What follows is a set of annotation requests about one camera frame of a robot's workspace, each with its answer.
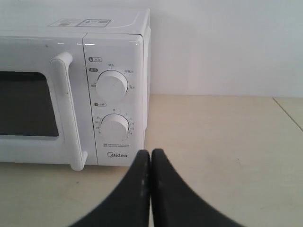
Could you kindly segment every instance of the power level knob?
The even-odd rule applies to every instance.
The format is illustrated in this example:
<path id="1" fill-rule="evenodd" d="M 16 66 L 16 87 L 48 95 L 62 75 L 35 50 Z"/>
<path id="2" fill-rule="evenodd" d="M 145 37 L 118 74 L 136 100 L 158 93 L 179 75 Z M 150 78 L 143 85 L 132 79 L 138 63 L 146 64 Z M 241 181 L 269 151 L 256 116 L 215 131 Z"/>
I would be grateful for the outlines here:
<path id="1" fill-rule="evenodd" d="M 106 102 L 121 101 L 127 88 L 127 79 L 115 70 L 107 70 L 101 73 L 96 84 L 97 94 Z"/>
<path id="2" fill-rule="evenodd" d="M 126 137 L 129 129 L 127 119 L 118 114 L 109 114 L 101 122 L 101 136 L 106 140 L 122 140 Z"/>

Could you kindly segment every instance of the microwave control panel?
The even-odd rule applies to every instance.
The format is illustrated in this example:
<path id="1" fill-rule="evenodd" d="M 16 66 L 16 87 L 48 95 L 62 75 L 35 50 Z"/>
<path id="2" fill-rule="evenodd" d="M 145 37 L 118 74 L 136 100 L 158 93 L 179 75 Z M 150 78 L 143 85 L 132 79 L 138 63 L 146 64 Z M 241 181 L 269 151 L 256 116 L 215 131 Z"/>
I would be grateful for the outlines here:
<path id="1" fill-rule="evenodd" d="M 143 38 L 87 34 L 84 39 L 99 165 L 130 165 L 144 147 Z"/>

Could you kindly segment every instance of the microwave window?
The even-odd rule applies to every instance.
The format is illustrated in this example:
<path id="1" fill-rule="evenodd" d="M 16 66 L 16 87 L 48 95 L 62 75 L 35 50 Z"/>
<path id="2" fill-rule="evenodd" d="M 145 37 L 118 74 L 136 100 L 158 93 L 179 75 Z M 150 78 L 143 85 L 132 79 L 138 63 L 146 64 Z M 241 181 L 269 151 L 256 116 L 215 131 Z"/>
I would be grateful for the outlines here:
<path id="1" fill-rule="evenodd" d="M 45 76 L 0 71 L 0 135 L 58 136 Z"/>

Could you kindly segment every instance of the white wall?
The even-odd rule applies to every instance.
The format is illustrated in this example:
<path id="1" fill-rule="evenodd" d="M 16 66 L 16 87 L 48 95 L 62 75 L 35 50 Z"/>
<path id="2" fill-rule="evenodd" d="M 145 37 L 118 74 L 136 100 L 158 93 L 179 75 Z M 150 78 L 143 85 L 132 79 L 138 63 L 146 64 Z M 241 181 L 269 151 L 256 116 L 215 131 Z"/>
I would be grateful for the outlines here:
<path id="1" fill-rule="evenodd" d="M 149 7 L 152 92 L 303 97 L 302 0 L 0 0 Z"/>

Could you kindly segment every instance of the midea logo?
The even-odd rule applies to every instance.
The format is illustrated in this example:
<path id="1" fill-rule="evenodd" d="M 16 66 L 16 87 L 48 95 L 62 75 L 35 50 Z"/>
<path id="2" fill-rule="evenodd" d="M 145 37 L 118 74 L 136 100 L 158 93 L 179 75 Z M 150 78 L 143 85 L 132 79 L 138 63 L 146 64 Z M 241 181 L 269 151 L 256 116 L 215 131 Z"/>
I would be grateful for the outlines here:
<path id="1" fill-rule="evenodd" d="M 108 152 L 107 156 L 109 157 L 127 157 L 127 155 L 115 154 L 114 152 Z"/>

